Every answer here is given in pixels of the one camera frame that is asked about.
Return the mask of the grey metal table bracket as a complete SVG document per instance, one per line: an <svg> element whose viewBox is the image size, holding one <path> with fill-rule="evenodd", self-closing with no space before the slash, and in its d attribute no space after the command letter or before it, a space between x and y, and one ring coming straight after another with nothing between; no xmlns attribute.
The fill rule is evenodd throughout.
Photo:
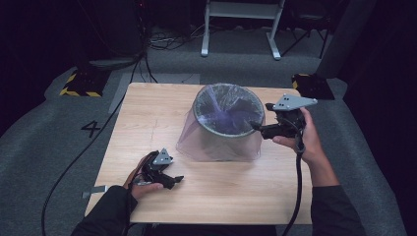
<svg viewBox="0 0 417 236"><path fill-rule="evenodd" d="M102 186L94 186L90 190L82 192L82 199L87 199L92 194L105 193L107 191L107 189L108 189L108 187L105 186L105 185L102 185Z"/></svg>

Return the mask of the black yellow striped base plate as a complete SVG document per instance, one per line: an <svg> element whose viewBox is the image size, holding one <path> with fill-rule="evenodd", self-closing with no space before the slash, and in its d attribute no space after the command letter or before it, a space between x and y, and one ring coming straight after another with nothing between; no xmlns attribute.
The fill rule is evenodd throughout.
<svg viewBox="0 0 417 236"><path fill-rule="evenodd" d="M109 71L75 70L61 89L60 95L102 97L109 76Z"/></svg>
<svg viewBox="0 0 417 236"><path fill-rule="evenodd" d="M295 74L291 78L292 86L303 97L334 100L334 95L325 79L316 74Z"/></svg>

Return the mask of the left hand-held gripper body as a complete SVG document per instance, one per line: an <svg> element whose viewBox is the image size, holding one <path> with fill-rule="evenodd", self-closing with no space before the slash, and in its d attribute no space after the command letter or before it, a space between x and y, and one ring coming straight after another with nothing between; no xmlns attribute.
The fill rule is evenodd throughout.
<svg viewBox="0 0 417 236"><path fill-rule="evenodd" d="M160 183L164 184L169 181L170 176L163 173L173 161L173 158L168 154L167 150L155 150L148 155L149 159L142 167L142 177L146 183Z"/></svg>

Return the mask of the person's left hand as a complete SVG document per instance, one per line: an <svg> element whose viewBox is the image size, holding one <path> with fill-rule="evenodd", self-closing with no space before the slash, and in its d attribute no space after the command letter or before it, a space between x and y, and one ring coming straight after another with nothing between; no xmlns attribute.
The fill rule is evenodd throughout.
<svg viewBox="0 0 417 236"><path fill-rule="evenodd" d="M147 185L136 185L132 184L132 181L137 177L137 175L142 171L142 166L144 163L149 159L148 156L144 156L140 162L138 163L137 167L131 171L129 176L127 177L123 187L130 191L131 195L138 201L141 197L148 193L155 192L157 190L161 190L163 185L160 183L151 183Z"/></svg>

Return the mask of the grey column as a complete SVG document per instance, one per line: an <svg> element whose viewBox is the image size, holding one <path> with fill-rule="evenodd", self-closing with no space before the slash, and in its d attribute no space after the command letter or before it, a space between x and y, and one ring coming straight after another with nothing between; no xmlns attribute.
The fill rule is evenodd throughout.
<svg viewBox="0 0 417 236"><path fill-rule="evenodd" d="M347 61L370 18L377 0L350 0L316 71L320 78L333 79Z"/></svg>

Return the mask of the person's right hand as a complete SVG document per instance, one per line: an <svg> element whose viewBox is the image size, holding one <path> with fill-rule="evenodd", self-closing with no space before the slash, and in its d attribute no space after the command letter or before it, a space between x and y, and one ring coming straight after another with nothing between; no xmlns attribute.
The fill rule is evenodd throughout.
<svg viewBox="0 0 417 236"><path fill-rule="evenodd" d="M308 165L324 163L327 160L327 157L322 148L317 129L313 122L313 118L306 108L302 107L301 112L304 115L306 121L306 126L303 132L303 143L305 146L305 151L302 154L302 159ZM276 144L296 149L296 142L294 139L275 136L272 141Z"/></svg>

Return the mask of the black folding stand legs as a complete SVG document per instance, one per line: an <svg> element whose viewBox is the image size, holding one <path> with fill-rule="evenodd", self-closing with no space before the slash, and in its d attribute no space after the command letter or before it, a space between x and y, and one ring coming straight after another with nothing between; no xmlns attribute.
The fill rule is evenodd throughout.
<svg viewBox="0 0 417 236"><path fill-rule="evenodd" d="M310 36L315 30L322 39L319 58L324 55L325 47L328 41L329 27L331 20L331 13L327 7L320 4L313 4L312 6L301 5L288 7L289 16L291 18L290 29L294 33L296 29L303 30L304 33L295 39L295 41L288 46L281 55L284 56L292 48L294 48L303 38Z"/></svg>

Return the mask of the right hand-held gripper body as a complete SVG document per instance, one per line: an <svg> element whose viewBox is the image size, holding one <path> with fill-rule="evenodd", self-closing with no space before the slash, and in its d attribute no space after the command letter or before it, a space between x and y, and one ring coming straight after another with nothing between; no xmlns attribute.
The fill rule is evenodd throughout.
<svg viewBox="0 0 417 236"><path fill-rule="evenodd" d="M300 108L317 104L315 98L301 97L285 93L282 98L275 103L274 110L276 124L261 127L262 137L272 139L275 136L286 138L297 137L305 128L306 122Z"/></svg>

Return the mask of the white metal stand frame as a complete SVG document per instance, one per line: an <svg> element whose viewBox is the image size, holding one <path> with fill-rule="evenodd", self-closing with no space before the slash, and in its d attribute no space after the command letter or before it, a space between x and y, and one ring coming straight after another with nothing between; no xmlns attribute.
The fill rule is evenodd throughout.
<svg viewBox="0 0 417 236"><path fill-rule="evenodd" d="M267 33L267 40L273 59L280 60L281 53L279 52L274 39L285 2L286 0L278 0L278 2L274 4L263 4L207 0L201 55L203 57L209 55L209 21L211 18L273 20L271 30Z"/></svg>

